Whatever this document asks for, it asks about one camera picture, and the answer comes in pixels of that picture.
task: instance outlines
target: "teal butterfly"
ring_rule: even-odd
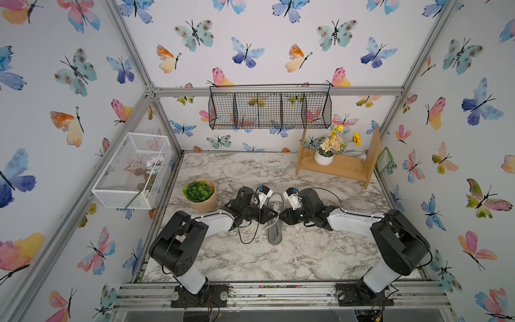
[[[177,26],[175,27],[175,32],[182,37],[182,43],[190,49],[190,52],[194,52],[197,49],[197,43],[199,46],[201,42],[207,47],[213,45],[213,34],[208,31],[213,27],[211,20],[204,20],[196,25],[195,28],[193,27],[193,20],[191,24],[188,21],[186,23],[190,26],[191,30],[184,26]]]
[[[349,41],[352,38],[352,33],[349,30],[352,30],[356,27],[357,21],[356,20],[350,20],[346,23],[341,24],[339,27],[336,27],[338,25],[338,20],[336,23],[331,20],[334,26],[334,30],[330,26],[319,26],[317,28],[317,33],[320,38],[319,43],[320,47],[322,47],[322,50],[324,52],[328,51],[329,48],[331,48],[331,44],[334,40],[334,45],[336,46],[336,42],[338,42],[338,45],[345,47],[347,44],[349,44]]]

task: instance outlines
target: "butterfly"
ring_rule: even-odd
[[[179,56],[181,56],[181,53],[179,53],[177,57],[174,57],[169,51],[167,51],[161,45],[158,45],[157,53],[159,58],[161,58],[161,60],[164,60],[164,62],[159,64],[159,68],[161,68],[165,74],[169,74],[177,68],[177,61],[179,60]]]
[[[79,107],[77,106],[75,107],[75,113],[77,117],[66,113],[52,111],[50,112],[50,119],[58,129],[61,129],[63,132],[68,131],[66,140],[69,145],[79,147],[82,143],[82,134],[84,133],[84,129],[80,122]]]
[[[425,108],[427,109],[427,121],[425,122],[425,124],[431,124],[431,126],[438,131],[442,126],[442,112],[444,107],[445,98],[443,97],[439,98],[436,101],[433,107],[431,107],[431,110],[429,109],[429,104],[427,104],[425,106]]]
[[[283,138],[288,137],[288,131],[293,129],[293,126],[282,126],[274,120],[270,120],[272,122],[272,128],[270,129],[270,134],[281,134]]]
[[[256,66],[254,59],[261,57],[261,55],[265,53],[264,48],[249,50],[252,44],[247,45],[245,48],[245,46],[243,46],[242,43],[240,43],[239,40],[234,37],[231,38],[231,41],[232,48],[238,52],[238,54],[232,57],[232,60],[237,64],[245,62],[245,65],[247,65],[248,68],[254,68]]]
[[[151,4],[154,3],[154,0],[122,0],[124,3],[118,6],[118,10],[120,13],[126,17],[130,17],[132,15],[132,11],[134,10],[134,18],[136,18],[136,14],[140,16],[141,20],[148,24],[152,22],[152,17],[150,14],[144,10],[148,10]]]
[[[179,123],[176,123],[174,121],[170,121],[170,123],[175,126],[175,129],[174,129],[174,133],[177,133],[177,134],[181,134],[181,133],[184,133],[186,134],[187,136],[189,137],[192,137],[193,136],[193,133],[191,133],[191,131],[196,128],[197,126],[196,125],[186,125],[186,124],[183,124],[183,125],[180,125]]]
[[[116,208],[116,210],[118,211],[122,211],[122,212],[125,212],[125,219],[129,220],[132,218],[132,213],[134,212],[134,209],[130,209],[130,208]]]
[[[427,66],[427,69],[426,69],[426,70],[422,73],[422,75],[420,75],[420,76],[424,76],[424,74],[425,74],[426,72],[428,72],[431,68],[436,67],[436,64],[431,65],[431,57],[428,57],[428,58],[425,60],[425,64],[424,64],[424,65],[425,65],[425,66]]]
[[[130,64],[129,59],[126,59],[125,62],[122,62],[121,58],[118,58],[118,60],[106,57],[107,62],[113,67],[114,71],[118,72],[117,81],[120,84],[125,83],[125,78],[127,78],[129,81],[134,81],[134,74],[130,72],[129,70],[132,69],[132,65]]]
[[[337,126],[337,125],[343,125],[346,129],[344,130],[344,134],[347,134],[351,131],[351,129],[349,128],[351,125],[354,125],[357,123],[357,121],[359,121],[358,118],[351,118],[351,119],[347,119],[349,117],[349,115],[345,115],[345,118],[342,120],[341,117],[338,115],[338,114],[335,114],[334,115],[334,118],[333,118],[333,125],[331,126],[331,131],[334,129],[334,126]]]
[[[140,238],[140,241],[138,241],[138,246],[136,247],[136,251],[134,251],[134,249],[132,250],[131,258],[125,261],[125,263],[122,265],[122,268],[129,269],[132,267],[132,273],[134,274],[134,272],[136,272],[136,265],[138,264],[138,260],[141,258],[142,254],[143,239]]]
[[[90,207],[88,208],[88,210],[84,213],[84,217],[82,217],[82,219],[80,220],[77,228],[82,228],[82,227],[86,226],[86,224],[88,223],[88,215],[93,215],[96,212],[96,210],[97,210],[97,205],[91,204]]]
[[[300,14],[297,10],[304,7],[310,0],[279,0],[280,3],[272,6],[273,15],[280,16],[283,14],[284,16],[288,14],[288,18],[291,23],[300,21]]]
[[[491,99],[492,94],[486,98],[486,89],[486,78],[483,78],[479,82],[479,86],[474,90],[474,98],[464,98],[463,103],[461,103],[463,112],[471,111],[467,118],[467,123],[470,125],[479,124],[479,115],[481,115],[485,120],[498,120],[504,116],[504,112],[486,104],[487,102],[495,99]]]
[[[452,267],[447,267],[448,261],[445,262],[445,267],[443,267],[443,258],[438,249],[435,249],[435,258],[431,262],[431,269],[435,272],[439,272],[438,276],[441,276],[442,287],[447,292],[452,292],[454,289],[457,291],[463,292],[463,288],[459,284],[458,280],[449,272],[449,269]]]
[[[424,17],[429,17],[430,15],[432,15],[433,13],[435,14],[433,16],[436,17],[437,14],[440,13],[440,11],[442,11],[442,8],[443,8],[443,5],[445,4],[445,2],[447,0],[434,0],[436,3],[432,4],[432,5],[428,5],[428,6],[425,6],[424,8],[424,12],[422,13],[422,15]]]
[[[42,6],[37,6],[36,2],[38,2],[38,0],[35,0],[32,4],[29,4],[27,0],[2,1],[0,7],[5,8],[5,10],[2,11],[2,16],[13,25],[21,25],[27,20],[30,23],[30,14],[34,10],[34,7],[43,8]]]
[[[12,46],[0,47],[0,82],[14,90],[21,91],[23,86],[27,84],[23,80],[23,77],[18,74],[6,72],[6,70],[12,68],[9,66],[12,56],[11,48]]]
[[[302,50],[300,50],[299,46],[293,44],[289,51],[290,59],[292,61],[287,63],[284,67],[286,67],[289,73],[293,73],[294,71],[302,67],[306,59],[309,56],[311,56],[311,54],[312,52],[309,53],[306,57],[304,57],[304,53],[302,52]]]
[[[381,67],[381,65],[383,65],[383,61],[381,59],[389,58],[397,52],[397,48],[383,50],[384,47],[386,47],[386,45],[383,46],[383,44],[379,47],[374,38],[370,37],[366,48],[369,54],[361,57],[361,63],[366,65],[369,62],[372,62],[372,68]]]
[[[100,313],[96,322],[109,322],[111,320],[111,313],[108,312],[113,310],[110,306],[114,304],[117,296],[118,292],[114,287],[109,290],[109,285],[107,283],[103,286],[102,293],[100,294],[100,310],[95,309],[97,313],[93,315],[93,317],[95,317]]]
[[[385,13],[389,14],[394,12],[399,7],[399,0],[368,0],[367,9],[369,11],[374,10],[378,4],[382,6],[385,4]]]
[[[27,192],[36,186],[35,176],[20,176],[27,171],[29,163],[29,154],[25,149],[18,149],[11,161],[7,163],[4,171],[0,171],[0,208],[7,206],[14,201],[12,191],[16,189],[21,192]]]
[[[504,163],[501,168],[509,173],[515,173],[515,156],[504,156]]]
[[[375,128],[378,127],[379,124],[376,121],[372,121],[372,128],[367,130],[367,134],[372,134],[375,132]]]
[[[474,179],[467,179],[470,185],[470,193],[471,195],[466,195],[468,199],[467,208],[475,208],[476,210],[476,217],[478,218],[493,218],[491,210],[498,210],[498,211],[510,211],[512,204],[507,202],[503,199],[498,198],[490,198],[490,196],[494,196],[497,193],[490,194],[490,190],[492,190],[492,186],[490,186],[490,189],[488,190],[488,193],[486,196],[483,196],[483,193],[481,192],[481,188],[479,187],[479,184]]]
[[[316,139],[310,137],[304,141],[304,148],[317,150],[324,141],[325,137],[319,137]]]
[[[92,242],[90,242],[91,246],[87,246],[92,248],[94,252],[84,257],[77,265],[77,268],[82,268],[85,272],[88,272],[91,266],[93,266],[93,274],[101,275],[106,270],[104,259],[106,259],[106,256],[114,253],[115,242],[107,242],[108,239],[109,233],[107,232],[107,227],[104,227],[98,238],[97,247],[93,246]]]
[[[345,69],[343,67],[337,68],[334,71],[332,82],[326,80],[325,83],[334,87],[349,87],[351,85],[346,78]]]
[[[72,317],[70,314],[70,306],[72,305],[72,297],[74,296],[75,292],[72,289],[68,302],[66,302],[66,300],[61,296],[61,294],[59,294],[59,292],[50,292],[50,295],[48,296],[50,306],[56,309],[61,309],[49,317],[46,322],[66,322],[68,321],[68,318]]]
[[[186,23],[192,30],[184,26],[177,26],[175,27],[175,32],[182,37],[182,43],[190,49],[190,52],[194,52],[197,49],[197,42],[199,46],[200,42],[207,47],[213,45],[213,34],[208,31],[213,26],[211,20],[204,20],[196,25],[195,28],[193,28],[193,20],[191,24],[188,21]]]
[[[399,130],[395,131],[395,136],[397,137],[397,141],[401,141],[406,146],[405,140],[409,138],[411,135],[411,130],[404,132],[404,124],[399,125]]]
[[[513,38],[514,36],[515,36],[515,19],[513,19],[512,21],[510,21],[506,24],[506,27],[504,27],[504,30],[501,33],[501,35],[499,36],[499,38],[501,38],[501,42],[505,42],[508,39]]]
[[[485,269],[477,259],[489,259],[496,260],[497,254],[489,249],[480,249],[477,251],[477,234],[473,231],[467,231],[465,236],[460,235],[458,237],[459,244],[463,247],[464,253],[467,253],[477,263],[477,268]]]
[[[472,65],[472,58],[471,57],[477,57],[483,52],[483,46],[481,45],[473,45],[473,46],[467,46],[470,39],[465,42],[465,38],[463,38],[463,47],[459,52],[459,41],[456,39],[453,39],[449,43],[449,53],[445,56],[445,59],[443,61],[443,70],[447,70],[449,67],[456,66],[456,72],[458,75],[463,74],[471,65]]]
[[[9,273],[0,278],[2,285],[16,272],[29,267],[32,259],[38,254],[45,237],[40,233],[34,233],[26,239],[0,242],[0,269]]]
[[[208,84],[214,86],[234,86],[234,83],[229,81],[220,68],[213,68],[213,81],[208,81]]]
[[[418,98],[418,95],[417,94],[409,94],[408,95],[408,98],[404,101],[404,106],[402,107],[402,112],[403,113],[406,113],[407,111],[409,111],[411,109],[411,104],[413,104]]]
[[[193,88],[193,85],[191,83],[187,83],[186,85],[184,85],[184,88]],[[194,96],[183,96],[183,97],[175,97],[174,98],[177,99],[177,101],[181,102],[183,105],[186,105],[186,102],[190,102],[190,104],[193,104],[193,98]]]
[[[382,96],[380,95],[368,95],[368,96],[360,96],[360,100],[356,102],[357,106],[362,106],[365,104],[365,106],[372,107],[374,106],[374,103],[376,100],[380,99]]]
[[[324,52],[328,51],[329,48],[331,48],[331,45],[333,44],[336,46],[336,42],[338,42],[338,45],[345,47],[349,44],[349,41],[351,41],[352,33],[349,30],[352,30],[356,27],[357,21],[356,20],[350,20],[346,23],[341,24],[339,27],[336,27],[338,25],[338,20],[336,24],[334,21],[331,20],[333,23],[333,27],[329,26],[319,26],[317,28],[317,33],[320,37],[320,40],[318,43],[320,44],[320,47],[322,47],[322,50]]]
[[[436,167],[438,173],[444,174],[445,168],[449,171],[458,170],[458,166],[449,161],[448,158],[452,157],[449,157],[449,154],[447,154],[447,150],[445,149],[445,142],[442,142],[438,148],[438,154],[433,154],[433,162],[438,163],[438,166]]]
[[[424,201],[422,203],[422,210],[426,212],[424,215],[427,216],[427,219],[425,220],[425,224],[431,229],[433,227],[433,223],[440,227],[442,230],[445,230],[445,227],[443,226],[442,221],[440,218],[438,218],[438,212],[435,212],[436,207],[436,199],[435,195],[431,195],[431,199],[429,199],[429,204],[426,204]]]
[[[395,205],[397,206],[397,209],[399,209],[401,212],[406,212],[406,209],[401,204],[401,196],[399,195],[399,185],[397,184],[395,186],[395,189],[390,191],[391,198],[393,199],[393,202],[395,202]]]
[[[222,11],[226,2],[227,0],[213,0],[213,5],[215,9],[218,9],[218,11]],[[229,0],[229,2],[231,3],[231,7],[234,10],[234,12],[236,12],[236,14],[242,13],[247,7],[247,4],[245,4],[244,0]]]
[[[97,79],[93,65],[86,62],[86,52],[82,48],[77,49],[73,56],[73,65],[70,64],[70,61],[66,56],[64,57],[67,62],[62,60],[60,60],[60,62],[68,65],[72,70],[60,69],[55,73],[54,79],[62,84],[68,84],[70,86],[70,90],[74,91],[76,94],[80,94],[82,97],[86,96],[88,91],[84,84],[88,84],[88,80],[94,81]]]
[[[250,146],[247,143],[243,144],[243,148],[247,150],[247,152],[263,152],[265,149],[256,149],[255,146]]]
[[[216,138],[207,138],[206,140],[211,143],[211,145],[215,148],[215,149],[220,149],[221,146],[225,146],[225,147],[231,147],[231,136],[230,135],[225,135],[221,138],[219,138],[218,136],[216,136]]]
[[[84,33],[84,23],[86,22],[89,22],[93,28],[99,30],[100,18],[90,11],[94,6],[93,0],[59,0],[57,3],[61,8],[70,8],[68,21],[76,31]]]
[[[115,125],[118,125],[119,123],[125,123],[126,121],[128,121],[129,117],[131,116],[132,112],[134,111],[134,109],[132,107],[127,107],[127,106],[123,105],[117,99],[113,99],[113,101],[111,101],[111,106],[112,106],[114,112],[116,113],[116,115],[118,115],[118,117],[119,117],[118,121],[114,121]]]
[[[488,322],[506,322],[506,320],[513,320],[515,316],[506,315],[506,307],[508,306],[508,300],[506,299],[506,292],[504,289],[490,290],[490,297],[483,292],[479,292],[474,296],[476,298],[476,304],[487,310],[490,313],[486,315],[492,316]]]
[[[422,162],[419,160],[419,162],[415,163],[415,150],[409,154],[408,158],[409,160],[404,160],[402,164],[402,168],[408,170],[408,182],[414,183],[415,178],[419,180],[425,179],[424,172],[417,167]]]

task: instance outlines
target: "butterfly wallpaper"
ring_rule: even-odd
[[[424,3],[429,20],[445,1]],[[501,238],[515,225],[515,110],[511,92],[499,91],[515,82],[513,12],[514,2],[494,0],[457,10],[382,137],[397,164],[405,160],[382,172],[390,199],[431,244],[427,271],[461,322],[505,322],[515,312],[507,269],[515,249]]]

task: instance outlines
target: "orange butterfly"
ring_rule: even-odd
[[[66,136],[68,144],[79,147],[82,143],[82,134],[84,133],[84,129],[80,123],[78,106],[75,107],[75,112],[77,113],[77,117],[66,113],[52,111],[50,112],[50,118],[58,129],[61,129],[63,132],[68,131],[68,135]]]
[[[304,57],[304,53],[302,50],[300,50],[299,46],[296,44],[293,44],[293,46],[290,48],[290,59],[292,60],[288,64],[285,65],[286,69],[289,73],[293,73],[300,67],[302,67],[302,64],[306,61],[306,59],[312,54],[313,52],[309,53],[306,57]]]

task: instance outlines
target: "pink butterfly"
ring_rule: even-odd
[[[404,132],[404,124],[401,124],[399,125],[399,130],[395,131],[395,135],[397,137],[397,141],[401,141],[402,143],[404,143],[404,146],[406,146],[406,142],[404,142],[404,140],[409,138],[409,136],[411,135],[411,130]]]
[[[442,112],[445,107],[445,98],[439,98],[431,110],[429,109],[429,104],[425,107],[427,109],[427,121],[425,124],[431,124],[431,126],[438,131],[442,126]]]
[[[408,170],[408,182],[414,183],[415,177],[419,180],[425,179],[424,172],[417,168],[417,165],[422,162],[419,160],[417,163],[415,163],[415,150],[409,154],[408,158],[409,160],[404,160],[404,164],[402,165],[404,170]]]
[[[107,232],[107,227],[104,227],[98,238],[97,247],[93,246],[92,242],[90,242],[91,246],[87,246],[92,248],[94,252],[84,257],[77,265],[77,268],[82,268],[85,272],[88,272],[91,266],[93,266],[93,274],[101,275],[106,270],[104,259],[106,259],[106,256],[114,253],[115,244],[114,242],[107,242],[108,239],[109,233]]]
[[[68,20],[76,31],[84,33],[84,23],[98,30],[100,28],[100,18],[90,9],[93,8],[93,0],[57,0],[61,8],[71,8],[68,12]]]
[[[71,318],[70,315],[70,306],[72,304],[72,297],[75,294],[75,292],[70,292],[70,298],[68,299],[68,302],[59,294],[57,291],[50,292],[50,295],[48,296],[48,300],[50,301],[50,306],[53,308],[62,308],[59,311],[57,311],[54,315],[49,317],[46,322],[66,322],[68,321],[68,318]]]
[[[465,253],[469,254],[470,257],[477,263],[477,267],[479,270],[481,268],[485,269],[477,259],[489,259],[489,260],[496,260],[497,254],[489,249],[480,249],[477,250],[477,234],[473,231],[467,231],[465,236],[459,236],[459,244],[463,247]]]

